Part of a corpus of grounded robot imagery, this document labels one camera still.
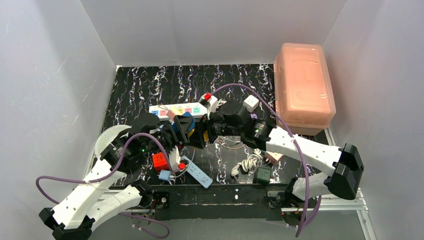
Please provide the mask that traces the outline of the blue cube socket adapter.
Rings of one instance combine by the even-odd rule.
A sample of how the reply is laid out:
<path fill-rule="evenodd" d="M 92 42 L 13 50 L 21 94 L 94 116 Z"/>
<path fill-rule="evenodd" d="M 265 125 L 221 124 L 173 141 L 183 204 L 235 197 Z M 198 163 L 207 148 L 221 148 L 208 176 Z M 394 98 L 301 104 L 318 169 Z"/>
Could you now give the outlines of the blue cube socket adapter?
<path fill-rule="evenodd" d="M 196 119 L 188 111 L 173 118 L 172 128 L 176 133 L 187 135 L 195 127 Z"/>

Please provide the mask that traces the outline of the small pink charger plug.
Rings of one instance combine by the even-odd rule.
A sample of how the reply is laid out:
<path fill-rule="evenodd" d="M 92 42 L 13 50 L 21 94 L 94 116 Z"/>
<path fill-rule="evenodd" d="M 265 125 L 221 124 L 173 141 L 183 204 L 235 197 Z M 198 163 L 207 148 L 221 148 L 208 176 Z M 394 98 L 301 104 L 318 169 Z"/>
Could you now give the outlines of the small pink charger plug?
<path fill-rule="evenodd" d="M 174 108 L 168 110 L 166 113 L 166 116 L 169 118 L 170 121 L 173 121 L 174 118 L 179 115 L 180 115 L 180 111 Z"/>

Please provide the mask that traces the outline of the red cube socket adapter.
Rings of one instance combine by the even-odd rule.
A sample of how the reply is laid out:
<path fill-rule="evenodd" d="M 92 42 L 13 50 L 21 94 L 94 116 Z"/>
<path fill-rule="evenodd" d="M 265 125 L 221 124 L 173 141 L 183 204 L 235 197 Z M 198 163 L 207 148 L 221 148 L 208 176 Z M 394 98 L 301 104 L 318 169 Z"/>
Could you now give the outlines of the red cube socket adapter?
<path fill-rule="evenodd" d="M 168 162 L 166 161 L 165 155 L 162 152 L 155 153 L 152 155 L 153 168 L 159 173 L 162 170 L 168 170 Z"/>

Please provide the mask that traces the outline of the white power strip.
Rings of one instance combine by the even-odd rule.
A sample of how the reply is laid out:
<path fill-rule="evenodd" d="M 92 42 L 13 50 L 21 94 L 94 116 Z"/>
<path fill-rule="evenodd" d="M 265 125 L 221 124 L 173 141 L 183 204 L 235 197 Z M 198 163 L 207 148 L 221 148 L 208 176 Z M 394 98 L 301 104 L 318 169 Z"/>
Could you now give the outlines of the white power strip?
<path fill-rule="evenodd" d="M 167 115 L 168 110 L 178 110 L 179 113 L 190 113 L 194 118 L 200 118 L 207 114 L 207 108 L 198 102 L 191 103 L 176 103 L 176 104 L 165 104 L 165 105 L 150 105 L 148 112 L 159 117 L 161 121 L 169 120 Z"/>

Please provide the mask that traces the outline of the light blue charger plug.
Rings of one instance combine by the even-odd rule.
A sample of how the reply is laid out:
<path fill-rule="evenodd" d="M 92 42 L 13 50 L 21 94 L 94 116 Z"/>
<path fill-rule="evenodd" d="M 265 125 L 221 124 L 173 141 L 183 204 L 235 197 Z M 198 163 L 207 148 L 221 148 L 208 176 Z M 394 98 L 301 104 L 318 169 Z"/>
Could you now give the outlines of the light blue charger plug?
<path fill-rule="evenodd" d="M 171 171 L 163 169 L 159 172 L 158 179 L 165 182 L 170 182 L 172 179 L 172 176 L 173 176 L 173 173 Z"/>

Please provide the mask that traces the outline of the white cube socket adapter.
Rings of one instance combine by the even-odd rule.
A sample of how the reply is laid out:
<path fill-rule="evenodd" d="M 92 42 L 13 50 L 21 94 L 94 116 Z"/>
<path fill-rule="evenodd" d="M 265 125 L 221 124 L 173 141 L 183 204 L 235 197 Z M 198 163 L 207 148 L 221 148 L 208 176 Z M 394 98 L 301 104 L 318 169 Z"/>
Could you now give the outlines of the white cube socket adapter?
<path fill-rule="evenodd" d="M 249 95 L 242 103 L 242 105 L 252 113 L 259 105 L 260 101 L 254 95 Z"/>

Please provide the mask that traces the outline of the blue power strip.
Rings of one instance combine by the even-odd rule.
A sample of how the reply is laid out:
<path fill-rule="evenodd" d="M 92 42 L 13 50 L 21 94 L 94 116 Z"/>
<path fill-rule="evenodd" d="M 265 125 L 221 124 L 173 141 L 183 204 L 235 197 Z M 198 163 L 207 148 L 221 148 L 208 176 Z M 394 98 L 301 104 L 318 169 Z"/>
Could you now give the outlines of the blue power strip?
<path fill-rule="evenodd" d="M 183 156 L 182 158 L 188 161 L 186 172 L 191 175 L 201 186 L 203 186 L 205 189 L 208 189 L 213 183 L 213 180 L 188 157 Z"/>

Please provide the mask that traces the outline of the pink cube socket adapter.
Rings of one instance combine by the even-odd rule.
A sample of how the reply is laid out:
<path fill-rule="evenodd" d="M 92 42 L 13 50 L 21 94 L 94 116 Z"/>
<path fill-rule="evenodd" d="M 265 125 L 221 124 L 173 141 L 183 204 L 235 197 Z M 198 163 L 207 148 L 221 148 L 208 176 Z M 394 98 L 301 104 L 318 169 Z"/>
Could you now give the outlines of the pink cube socket adapter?
<path fill-rule="evenodd" d="M 267 151 L 264 155 L 265 161 L 268 164 L 272 164 L 273 166 L 276 166 L 279 164 L 280 159 L 283 157 L 284 155 L 281 153 L 277 153 L 277 152 L 270 152 Z"/>

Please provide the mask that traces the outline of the green cube socket adapter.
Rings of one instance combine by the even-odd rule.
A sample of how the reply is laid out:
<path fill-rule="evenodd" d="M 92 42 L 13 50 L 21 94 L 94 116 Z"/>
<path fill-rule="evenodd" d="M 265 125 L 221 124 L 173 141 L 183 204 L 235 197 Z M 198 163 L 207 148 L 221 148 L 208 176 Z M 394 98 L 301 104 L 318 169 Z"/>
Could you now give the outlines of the green cube socket adapter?
<path fill-rule="evenodd" d="M 253 176 L 254 184 L 268 185 L 272 176 L 272 169 L 268 167 L 258 167 Z"/>

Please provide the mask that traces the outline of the yellow cube socket adapter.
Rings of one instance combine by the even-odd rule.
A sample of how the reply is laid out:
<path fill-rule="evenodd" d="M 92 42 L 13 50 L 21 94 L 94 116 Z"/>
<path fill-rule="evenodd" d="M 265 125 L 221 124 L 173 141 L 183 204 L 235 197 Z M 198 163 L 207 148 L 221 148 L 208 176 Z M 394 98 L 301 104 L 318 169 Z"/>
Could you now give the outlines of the yellow cube socket adapter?
<path fill-rule="evenodd" d="M 194 128 L 189 136 L 191 144 L 206 144 L 209 140 L 208 131 L 200 128 Z"/>

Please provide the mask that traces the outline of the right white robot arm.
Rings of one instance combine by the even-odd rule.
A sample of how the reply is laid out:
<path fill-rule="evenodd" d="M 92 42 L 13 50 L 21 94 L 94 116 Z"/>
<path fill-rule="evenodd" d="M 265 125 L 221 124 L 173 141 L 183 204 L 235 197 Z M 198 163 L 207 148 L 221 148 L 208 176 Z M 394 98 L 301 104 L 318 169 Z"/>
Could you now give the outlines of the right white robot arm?
<path fill-rule="evenodd" d="M 320 170 L 320 173 L 293 178 L 285 190 L 285 198 L 304 202 L 310 197 L 333 194 L 354 200 L 364 172 L 359 151 L 352 144 L 340 148 L 290 134 L 287 130 L 262 119 L 252 119 L 245 105 L 228 101 L 217 111 L 218 101 L 212 97 L 196 103 L 202 141 L 213 143 L 221 136 L 240 137 L 252 149 L 278 153 L 297 159 Z"/>

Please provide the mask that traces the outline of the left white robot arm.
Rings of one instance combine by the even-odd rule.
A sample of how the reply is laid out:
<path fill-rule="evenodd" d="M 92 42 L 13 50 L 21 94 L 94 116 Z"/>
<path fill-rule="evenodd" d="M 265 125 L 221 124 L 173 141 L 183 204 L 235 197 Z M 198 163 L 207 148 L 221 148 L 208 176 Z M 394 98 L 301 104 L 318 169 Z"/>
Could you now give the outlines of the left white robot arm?
<path fill-rule="evenodd" d="M 195 117 L 186 112 L 162 121 L 154 113 L 144 113 L 132 124 L 118 124 L 102 132 L 95 144 L 96 162 L 75 188 L 54 207 L 39 213 L 56 240 L 87 240 L 93 231 L 110 218 L 139 206 L 151 194 L 143 180 L 129 183 L 120 192 L 102 199 L 102 195 L 120 178 L 137 170 L 137 162 L 146 154 L 163 157 L 167 170 L 180 169 L 180 149 L 205 145 L 204 131 Z"/>

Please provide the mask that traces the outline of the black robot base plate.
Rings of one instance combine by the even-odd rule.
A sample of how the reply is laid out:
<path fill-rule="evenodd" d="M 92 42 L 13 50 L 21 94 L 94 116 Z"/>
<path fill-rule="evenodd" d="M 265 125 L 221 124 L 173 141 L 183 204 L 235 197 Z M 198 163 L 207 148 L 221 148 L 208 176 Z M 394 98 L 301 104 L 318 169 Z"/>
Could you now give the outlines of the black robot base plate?
<path fill-rule="evenodd" d="M 287 185 L 273 183 L 154 185 L 133 210 L 151 212 L 160 221 L 180 219 L 265 219 L 280 221 L 300 203 L 285 196 Z"/>

